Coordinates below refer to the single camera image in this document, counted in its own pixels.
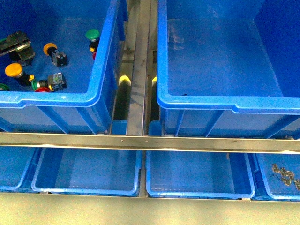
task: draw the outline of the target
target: green push button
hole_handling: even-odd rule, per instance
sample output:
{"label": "green push button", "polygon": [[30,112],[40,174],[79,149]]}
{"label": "green push button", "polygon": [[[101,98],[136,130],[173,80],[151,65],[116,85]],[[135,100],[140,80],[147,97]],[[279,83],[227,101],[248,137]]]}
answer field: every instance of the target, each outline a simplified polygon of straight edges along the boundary
{"label": "green push button", "polygon": [[97,29],[91,29],[85,33],[85,36],[88,40],[95,40],[100,37],[100,32]]}
{"label": "green push button", "polygon": [[0,91],[8,91],[9,90],[9,87],[3,83],[0,83]]}

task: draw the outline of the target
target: metal bar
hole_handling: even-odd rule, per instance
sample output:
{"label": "metal bar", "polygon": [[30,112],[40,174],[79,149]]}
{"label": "metal bar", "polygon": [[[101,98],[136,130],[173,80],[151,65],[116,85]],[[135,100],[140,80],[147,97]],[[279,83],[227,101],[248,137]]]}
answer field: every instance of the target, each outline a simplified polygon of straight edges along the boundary
{"label": "metal bar", "polygon": [[0,224],[293,225],[299,202],[0,194]]}
{"label": "metal bar", "polygon": [[127,135],[142,136],[146,99],[147,59],[149,52],[151,0],[140,1],[136,32],[135,62],[133,67],[131,96],[128,113]]}
{"label": "metal bar", "polygon": [[0,146],[300,154],[297,140],[238,138],[0,133]]}

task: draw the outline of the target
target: yellow push button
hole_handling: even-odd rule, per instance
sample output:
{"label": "yellow push button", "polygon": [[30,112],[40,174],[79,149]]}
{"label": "yellow push button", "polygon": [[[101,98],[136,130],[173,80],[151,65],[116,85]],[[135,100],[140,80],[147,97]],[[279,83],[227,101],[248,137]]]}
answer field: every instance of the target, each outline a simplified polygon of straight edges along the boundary
{"label": "yellow push button", "polygon": [[53,43],[48,43],[48,44],[46,44],[46,45],[44,46],[44,48],[43,48],[44,53],[45,53],[46,55],[48,55],[48,56],[49,56],[49,54],[48,54],[48,49],[51,48],[51,47],[54,47],[54,48],[57,49],[57,46],[56,46],[55,44],[53,44]]}
{"label": "yellow push button", "polygon": [[5,74],[9,77],[18,77],[22,74],[23,67],[19,63],[12,63],[5,68]]}

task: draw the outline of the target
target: empty blue bin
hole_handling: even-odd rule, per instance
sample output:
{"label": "empty blue bin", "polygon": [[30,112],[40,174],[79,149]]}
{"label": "empty blue bin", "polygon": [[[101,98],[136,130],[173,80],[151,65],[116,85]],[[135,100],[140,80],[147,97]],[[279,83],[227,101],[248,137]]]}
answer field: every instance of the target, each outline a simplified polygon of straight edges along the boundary
{"label": "empty blue bin", "polygon": [[41,149],[21,147],[0,148],[0,191],[34,192],[31,183]]}
{"label": "empty blue bin", "polygon": [[165,135],[300,137],[300,5],[159,0]]}
{"label": "empty blue bin", "polygon": [[[11,91],[0,96],[0,129],[8,132],[68,134],[106,133],[111,124],[115,75],[125,40],[125,0],[0,0],[0,39],[26,32],[36,53],[24,67],[36,80],[62,72],[67,88],[55,93],[33,92],[4,74],[12,61],[0,57],[1,82]],[[101,33],[95,61],[85,37],[89,29]],[[56,67],[43,52],[49,42],[66,53],[68,65]]]}
{"label": "empty blue bin", "polygon": [[[153,121],[150,135],[160,135]],[[247,154],[148,151],[147,191],[151,197],[238,199],[255,194]]]}
{"label": "empty blue bin", "polygon": [[285,154],[250,154],[250,164],[255,181],[256,200],[300,201],[300,190],[291,182],[288,186],[280,173],[274,172],[272,165],[285,168],[294,173],[295,180],[300,179],[300,156]]}
{"label": "empty blue bin", "polygon": [[[114,121],[113,134],[126,133]],[[57,194],[137,196],[142,152],[132,150],[51,149],[42,151],[32,189]]]}

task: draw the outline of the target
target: metal frame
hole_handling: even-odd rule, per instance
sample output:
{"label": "metal frame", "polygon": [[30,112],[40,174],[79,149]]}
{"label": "metal frame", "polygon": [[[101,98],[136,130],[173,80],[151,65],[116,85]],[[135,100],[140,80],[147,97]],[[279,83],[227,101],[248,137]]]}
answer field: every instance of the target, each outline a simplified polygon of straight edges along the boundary
{"label": "metal frame", "polygon": [[[29,221],[28,218],[39,218],[44,220],[43,223],[51,224],[74,221],[77,224],[104,224],[103,221],[108,224],[142,224],[141,221],[143,224],[190,224],[190,219],[192,224],[249,224],[251,221],[259,224],[263,218],[268,220],[267,224],[297,223],[300,203],[296,202],[148,198],[145,188],[145,150],[300,154],[300,142],[296,140],[147,136],[153,78],[149,31],[151,11],[155,4],[157,2],[154,0],[140,1],[135,51],[125,51],[123,57],[124,62],[132,62],[134,54],[127,135],[0,133],[0,146],[143,150],[139,197],[1,193],[0,212],[6,216],[0,218],[0,224],[7,221],[21,224],[20,221],[24,223],[25,219]],[[29,207],[34,210],[23,215],[24,207],[27,207],[27,211]],[[120,212],[131,219],[124,220]],[[96,218],[96,222],[89,223],[85,219],[80,223],[80,219],[86,216]]]}

